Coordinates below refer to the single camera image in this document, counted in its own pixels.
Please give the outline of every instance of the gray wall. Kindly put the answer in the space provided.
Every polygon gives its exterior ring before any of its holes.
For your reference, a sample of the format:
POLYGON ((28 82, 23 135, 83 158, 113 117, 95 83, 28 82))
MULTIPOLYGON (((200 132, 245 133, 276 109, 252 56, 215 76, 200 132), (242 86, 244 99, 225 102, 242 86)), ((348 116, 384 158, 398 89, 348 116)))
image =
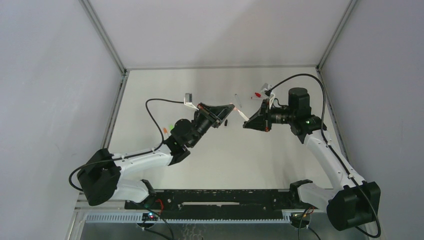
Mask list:
POLYGON ((121 75, 77 0, 0 7, 0 239, 64 239, 121 75))
POLYGON ((323 68, 348 156, 389 239, 421 239, 424 1, 361 1, 323 68))

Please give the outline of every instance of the white table surface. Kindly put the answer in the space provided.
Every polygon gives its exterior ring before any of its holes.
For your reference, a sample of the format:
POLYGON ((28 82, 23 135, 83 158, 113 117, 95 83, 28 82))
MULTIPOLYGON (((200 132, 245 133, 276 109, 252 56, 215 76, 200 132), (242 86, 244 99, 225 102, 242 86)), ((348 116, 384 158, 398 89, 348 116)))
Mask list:
MULTIPOLYGON (((182 101, 185 93, 193 93, 195 105, 234 103, 239 107, 234 97, 237 94, 240 109, 250 117, 261 105, 251 96, 263 83, 275 85, 299 73, 316 76, 313 67, 132 70, 109 151, 134 152, 160 142, 158 129, 145 109, 147 99, 182 101)), ((321 116, 321 89, 310 77, 297 77, 276 88, 280 104, 287 104, 288 90, 293 87, 308 90, 312 114, 321 116)), ((182 104, 151 101, 149 107, 160 127, 168 131, 179 119, 193 119, 194 111, 182 104)), ((210 128, 182 162, 151 168, 131 178, 147 179, 155 189, 288 189, 290 183, 303 179, 332 188, 318 161, 292 134, 290 126, 274 124, 267 133, 242 128, 244 120, 235 111, 227 119, 228 126, 210 128)), ((324 123, 339 147, 327 109, 324 123)))

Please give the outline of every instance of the white enclosure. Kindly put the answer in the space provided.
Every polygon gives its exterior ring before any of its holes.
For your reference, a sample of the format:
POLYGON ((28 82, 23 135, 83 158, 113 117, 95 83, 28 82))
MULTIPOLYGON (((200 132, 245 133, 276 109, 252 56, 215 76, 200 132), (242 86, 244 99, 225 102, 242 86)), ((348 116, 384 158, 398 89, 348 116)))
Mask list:
MULTIPOLYGON (((195 103, 221 105, 239 94, 250 117, 260 104, 251 93, 297 73, 323 81, 333 140, 380 186, 381 239, 420 239, 423 9, 416 0, 2 2, 0 239, 78 239, 83 197, 68 175, 104 146, 158 143, 146 99, 192 92, 195 103)), ((316 82, 285 83, 282 104, 291 87, 307 88, 320 114, 316 82)), ((193 114, 151 106, 161 127, 193 114)), ((305 178, 331 187, 287 126, 267 134, 242 130, 236 113, 228 120, 182 163, 135 177, 162 189, 287 189, 305 178), (219 171, 227 178, 207 181, 219 171)))
POLYGON ((349 0, 91 0, 126 68, 316 66, 349 0))

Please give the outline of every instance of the red object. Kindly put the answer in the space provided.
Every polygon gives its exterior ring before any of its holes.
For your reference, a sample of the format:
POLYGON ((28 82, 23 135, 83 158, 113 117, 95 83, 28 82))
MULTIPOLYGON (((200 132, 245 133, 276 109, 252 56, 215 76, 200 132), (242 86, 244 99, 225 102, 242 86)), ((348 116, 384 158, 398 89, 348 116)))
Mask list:
POLYGON ((307 213, 305 214, 305 215, 310 215, 310 214, 312 214, 313 212, 314 212, 314 210, 315 210, 315 207, 313 206, 313 207, 310 207, 308 210, 307 210, 307 213))
POLYGON ((160 199, 156 199, 156 201, 155 201, 156 203, 160 203, 160 213, 159 214, 162 214, 162 211, 164 210, 164 203, 162 202, 162 200, 160 200, 160 199))

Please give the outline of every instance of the small white object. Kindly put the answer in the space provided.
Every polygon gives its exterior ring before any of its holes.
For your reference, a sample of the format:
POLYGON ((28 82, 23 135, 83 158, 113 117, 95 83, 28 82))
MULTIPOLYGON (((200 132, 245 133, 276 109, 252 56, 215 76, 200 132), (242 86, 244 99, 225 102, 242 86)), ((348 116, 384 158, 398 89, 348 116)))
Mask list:
POLYGON ((233 111, 237 111, 238 114, 240 114, 240 116, 245 120, 245 121, 249 121, 249 118, 242 112, 240 111, 237 107, 234 107, 233 111))
POLYGON ((191 93, 186 93, 184 96, 184 105, 199 110, 197 106, 193 105, 193 95, 191 93))
MULTIPOLYGON (((273 86, 271 84, 265 83, 261 89, 260 89, 260 93, 262 96, 267 96, 265 94, 265 92, 269 91, 270 89, 272 89, 273 86)), ((270 95, 268 96, 269 98, 269 109, 271 109, 273 107, 274 104, 274 99, 276 98, 276 95, 274 92, 271 91, 270 95)))

